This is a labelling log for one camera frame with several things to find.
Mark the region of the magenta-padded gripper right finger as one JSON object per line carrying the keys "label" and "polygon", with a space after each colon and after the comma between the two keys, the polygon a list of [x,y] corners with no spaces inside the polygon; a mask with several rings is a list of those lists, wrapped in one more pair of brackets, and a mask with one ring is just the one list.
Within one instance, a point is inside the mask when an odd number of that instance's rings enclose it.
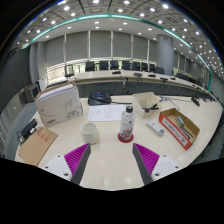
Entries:
{"label": "magenta-padded gripper right finger", "polygon": [[181,170],[168,155],[159,155],[140,144],[133,144],[132,153],[145,185]]}

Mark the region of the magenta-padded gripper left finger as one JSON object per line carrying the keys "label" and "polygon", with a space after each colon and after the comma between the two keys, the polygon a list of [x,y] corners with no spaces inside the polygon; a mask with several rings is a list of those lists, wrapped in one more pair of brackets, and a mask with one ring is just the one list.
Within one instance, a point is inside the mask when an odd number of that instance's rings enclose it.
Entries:
{"label": "magenta-padded gripper left finger", "polygon": [[79,185],[90,154],[91,146],[87,143],[66,155],[56,155],[43,167],[43,170]]}

